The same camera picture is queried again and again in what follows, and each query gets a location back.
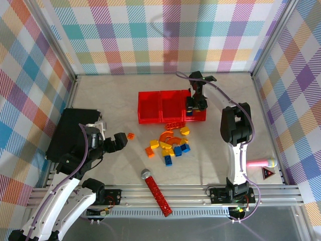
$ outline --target red microphone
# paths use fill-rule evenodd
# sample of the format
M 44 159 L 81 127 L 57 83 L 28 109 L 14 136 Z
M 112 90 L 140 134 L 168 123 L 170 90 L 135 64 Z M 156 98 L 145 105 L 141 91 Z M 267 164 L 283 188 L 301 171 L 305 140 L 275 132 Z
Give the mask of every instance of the red microphone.
M 149 169 L 142 170 L 141 177 L 142 177 L 142 179 L 145 180 L 145 182 L 146 182 L 147 186 L 149 187 L 152 195 L 154 196 L 157 204 L 161 208 L 164 216 L 167 217 L 168 215 L 170 215 L 172 213 L 172 209 L 169 206 L 169 204 L 167 203 L 167 201 L 166 201 L 165 197 L 163 196 L 162 192 L 158 188 L 158 186 L 157 186 L 156 182 L 154 181 L 153 177 L 151 176 L 151 173 L 150 173 Z

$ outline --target metal rail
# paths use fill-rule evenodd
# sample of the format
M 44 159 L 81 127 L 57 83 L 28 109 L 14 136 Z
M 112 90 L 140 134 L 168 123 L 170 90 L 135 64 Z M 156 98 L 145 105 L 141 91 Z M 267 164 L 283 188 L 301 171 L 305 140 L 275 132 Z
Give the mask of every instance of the metal rail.
M 167 202 L 173 208 L 186 207 L 233 207 L 237 204 L 212 205 L 210 198 L 205 194 L 207 185 L 159 185 Z M 121 189 L 120 205 L 118 208 L 155 208 L 158 207 L 153 195 L 145 185 L 112 185 L 108 189 Z M 303 199 L 296 185 L 259 185 L 261 191 L 260 206 L 289 206 L 303 205 Z M 258 197 L 258 190 L 253 187 L 254 194 Z M 27 208 L 36 208 L 47 192 L 47 188 L 35 188 L 31 194 Z M 108 206 L 90 206 L 90 208 L 105 208 Z

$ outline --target pink microphone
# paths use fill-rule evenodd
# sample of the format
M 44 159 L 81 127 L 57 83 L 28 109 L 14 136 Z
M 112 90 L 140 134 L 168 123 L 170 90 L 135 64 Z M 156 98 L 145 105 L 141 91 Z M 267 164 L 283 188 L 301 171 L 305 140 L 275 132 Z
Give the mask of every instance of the pink microphone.
M 247 167 L 275 167 L 277 160 L 273 157 L 267 159 L 250 160 L 246 162 Z

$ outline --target blue lego brick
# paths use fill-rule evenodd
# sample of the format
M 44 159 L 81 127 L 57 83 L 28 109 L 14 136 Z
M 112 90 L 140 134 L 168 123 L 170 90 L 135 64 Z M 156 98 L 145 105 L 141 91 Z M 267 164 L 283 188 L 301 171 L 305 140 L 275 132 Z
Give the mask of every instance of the blue lego brick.
M 181 145 L 182 152 L 189 152 L 191 150 L 188 144 Z
M 165 165 L 167 167 L 171 166 L 173 163 L 172 163 L 172 159 L 171 159 L 171 156 L 168 155 L 168 156 L 164 156 L 165 157 Z
M 174 147 L 174 152 L 175 152 L 175 156 L 179 157 L 182 155 L 182 149 L 181 147 Z

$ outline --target plaid wall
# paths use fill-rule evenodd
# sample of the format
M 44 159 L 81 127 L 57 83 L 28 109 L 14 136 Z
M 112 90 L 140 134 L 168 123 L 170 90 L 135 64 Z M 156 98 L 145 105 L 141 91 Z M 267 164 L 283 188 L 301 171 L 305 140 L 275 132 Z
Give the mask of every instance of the plaid wall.
M 76 73 L 249 71 L 287 0 L 37 0 Z
M 0 0 L 0 240 L 21 228 L 71 80 L 23 0 Z
M 321 235 L 321 1 L 301 0 L 258 74 L 291 184 Z

